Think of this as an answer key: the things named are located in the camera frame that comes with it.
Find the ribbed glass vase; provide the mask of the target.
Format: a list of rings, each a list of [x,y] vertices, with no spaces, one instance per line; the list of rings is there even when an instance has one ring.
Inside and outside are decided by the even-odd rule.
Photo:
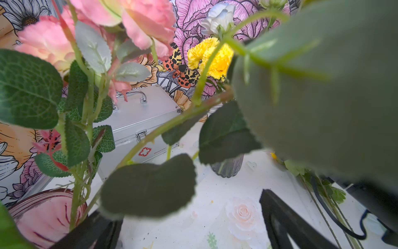
[[[222,178],[231,178],[238,174],[243,164],[244,155],[236,158],[226,159],[223,162],[217,162],[210,165],[211,169]]]
[[[69,233],[73,192],[47,190],[8,210],[10,226],[1,231],[2,249],[48,249]]]

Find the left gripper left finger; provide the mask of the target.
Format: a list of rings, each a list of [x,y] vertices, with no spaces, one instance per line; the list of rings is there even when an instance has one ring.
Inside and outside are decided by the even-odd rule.
[[[93,212],[68,233],[53,249],[115,249],[123,220],[110,220],[99,211]]]

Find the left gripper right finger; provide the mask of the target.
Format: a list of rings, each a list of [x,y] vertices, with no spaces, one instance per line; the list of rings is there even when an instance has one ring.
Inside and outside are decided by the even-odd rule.
[[[301,249],[336,248],[270,189],[262,191],[259,202],[272,248],[292,249],[291,241]]]

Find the white rose bunch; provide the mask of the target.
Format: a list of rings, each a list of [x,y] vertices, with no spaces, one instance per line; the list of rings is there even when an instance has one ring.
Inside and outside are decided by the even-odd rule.
[[[220,35],[234,27],[235,5],[229,3],[218,3],[208,12],[207,17],[202,20],[202,35]]]

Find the yellow ranunculus flower stem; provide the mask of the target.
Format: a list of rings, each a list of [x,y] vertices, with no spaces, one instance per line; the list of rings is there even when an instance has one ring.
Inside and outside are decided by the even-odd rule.
[[[302,182],[305,185],[307,191],[310,193],[310,196],[313,199],[316,206],[317,207],[322,206],[324,211],[330,217],[330,219],[343,231],[349,242],[350,247],[352,249],[362,249],[363,245],[361,244],[360,241],[365,240],[367,238],[367,232],[363,224],[363,221],[367,218],[370,212],[366,210],[362,214],[360,219],[360,228],[363,232],[363,235],[356,234],[354,233],[352,227],[350,226],[348,219],[343,215],[341,209],[339,208],[339,205],[330,198],[328,197],[324,198],[319,194],[316,186],[316,179],[314,178],[314,176],[312,176],[311,178],[313,191],[311,191],[311,189],[304,183],[303,180]]]

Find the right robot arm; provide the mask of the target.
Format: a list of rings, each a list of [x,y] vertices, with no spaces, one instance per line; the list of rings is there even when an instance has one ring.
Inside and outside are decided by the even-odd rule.
[[[398,195],[385,191],[370,182],[361,181],[357,183],[337,182],[340,187],[365,207],[365,211],[360,219],[360,228],[363,234],[356,234],[348,229],[337,216],[329,209],[321,199],[321,203],[331,220],[347,235],[358,240],[365,240],[367,232],[364,227],[364,219],[368,214],[376,216],[378,221],[387,229],[381,240],[388,245],[398,246]]]

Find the floral table mat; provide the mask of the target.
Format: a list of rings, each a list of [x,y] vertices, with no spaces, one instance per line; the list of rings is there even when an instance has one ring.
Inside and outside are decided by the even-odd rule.
[[[353,247],[322,206],[315,204],[302,180],[279,165],[270,150],[245,155],[240,171],[231,178],[218,176],[198,160],[194,164],[197,185],[192,201],[162,219],[125,219],[118,248],[268,249],[259,202],[265,189],[272,190],[334,245]]]

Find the blue rose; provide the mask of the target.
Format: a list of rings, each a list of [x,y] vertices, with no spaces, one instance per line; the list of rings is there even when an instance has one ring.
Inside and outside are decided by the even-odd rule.
[[[365,181],[398,192],[398,3],[317,1],[247,44],[222,41],[238,56],[230,88],[148,134],[100,191],[102,212],[160,218],[185,207],[195,193],[188,155],[161,166],[130,160],[157,137],[177,143],[213,107],[199,137],[199,160],[210,165],[271,148],[334,179]]]

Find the grey metal case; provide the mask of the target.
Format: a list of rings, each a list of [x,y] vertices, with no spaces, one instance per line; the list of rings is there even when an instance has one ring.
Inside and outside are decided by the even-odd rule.
[[[103,153],[98,174],[104,181],[115,170],[120,160],[138,142],[167,121],[181,114],[181,108],[160,86],[132,90],[117,97],[118,103],[112,115],[96,126],[110,125],[115,149]]]

